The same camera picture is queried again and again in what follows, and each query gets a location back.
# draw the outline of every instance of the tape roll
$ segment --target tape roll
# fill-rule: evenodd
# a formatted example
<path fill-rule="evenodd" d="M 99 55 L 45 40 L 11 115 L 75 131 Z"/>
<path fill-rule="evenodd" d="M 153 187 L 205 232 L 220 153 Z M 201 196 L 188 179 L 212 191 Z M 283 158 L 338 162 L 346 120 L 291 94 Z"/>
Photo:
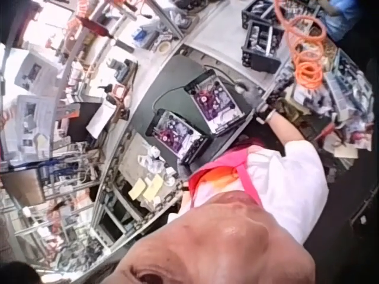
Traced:
<path fill-rule="evenodd" d="M 163 41 L 158 45 L 157 51 L 159 54 L 166 54 L 171 49 L 171 43 Z"/>

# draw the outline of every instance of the gray work surface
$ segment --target gray work surface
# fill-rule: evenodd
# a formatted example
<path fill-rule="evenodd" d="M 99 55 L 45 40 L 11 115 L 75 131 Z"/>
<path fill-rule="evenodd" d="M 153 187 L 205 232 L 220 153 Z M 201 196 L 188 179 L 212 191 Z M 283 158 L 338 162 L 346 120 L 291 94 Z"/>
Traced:
<path fill-rule="evenodd" d="M 145 135 L 146 129 L 154 117 L 152 104 L 162 93 L 173 88 L 185 86 L 204 71 L 202 65 L 182 55 L 171 58 L 146 92 L 130 122 L 133 128 L 141 134 L 150 145 L 154 145 L 160 150 L 161 156 L 170 166 L 174 167 L 174 169 L 176 169 L 176 156 L 158 142 L 157 139 Z M 229 87 L 229 85 L 227 85 L 227 89 L 232 94 L 240 109 L 246 115 L 250 113 L 251 107 L 246 104 L 242 96 L 236 93 L 232 86 Z M 190 96 L 183 89 L 167 93 L 160 99 L 155 108 L 163 108 L 176 112 L 200 130 L 210 134 L 210 130 L 204 118 L 201 116 Z M 223 136 L 214 137 L 206 151 L 191 164 L 191 169 L 198 169 L 214 159 L 219 150 L 232 138 L 235 129 L 236 128 Z"/>

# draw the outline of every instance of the circuit board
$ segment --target circuit board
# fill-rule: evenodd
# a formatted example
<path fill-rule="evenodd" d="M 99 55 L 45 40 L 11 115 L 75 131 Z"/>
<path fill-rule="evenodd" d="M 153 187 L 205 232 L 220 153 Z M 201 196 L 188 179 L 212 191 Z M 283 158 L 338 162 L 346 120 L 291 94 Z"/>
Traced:
<path fill-rule="evenodd" d="M 204 149 L 208 137 L 179 115 L 159 109 L 146 131 L 183 163 L 190 163 Z"/>
<path fill-rule="evenodd" d="M 187 84 L 184 91 L 191 95 L 212 134 L 224 133 L 245 117 L 213 70 Z"/>

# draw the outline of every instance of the coiled air hose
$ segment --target coiled air hose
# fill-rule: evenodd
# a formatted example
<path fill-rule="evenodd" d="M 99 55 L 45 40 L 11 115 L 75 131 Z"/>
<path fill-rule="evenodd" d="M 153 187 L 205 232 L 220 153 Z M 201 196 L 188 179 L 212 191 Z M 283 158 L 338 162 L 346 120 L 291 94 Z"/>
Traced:
<path fill-rule="evenodd" d="M 320 20 L 308 15 L 298 15 L 287 21 L 280 10 L 281 2 L 282 0 L 274 1 L 274 11 L 285 30 L 286 41 L 295 67 L 295 79 L 298 84 L 307 89 L 317 89 L 322 85 L 323 80 L 321 58 L 324 54 L 325 26 Z M 300 31 L 296 24 L 304 20 L 316 23 L 321 29 L 321 35 L 312 36 Z M 304 43 L 311 44 L 312 48 L 305 50 L 299 48 Z"/>

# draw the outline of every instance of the wristwatch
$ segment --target wristwatch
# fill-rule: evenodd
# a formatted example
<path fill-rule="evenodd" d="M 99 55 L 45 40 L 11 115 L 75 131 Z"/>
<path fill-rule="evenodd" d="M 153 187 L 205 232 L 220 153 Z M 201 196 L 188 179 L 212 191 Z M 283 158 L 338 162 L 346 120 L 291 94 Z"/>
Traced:
<path fill-rule="evenodd" d="M 275 108 L 268 104 L 265 104 L 259 111 L 256 112 L 256 120 L 260 124 L 265 124 L 271 119 L 275 112 Z"/>

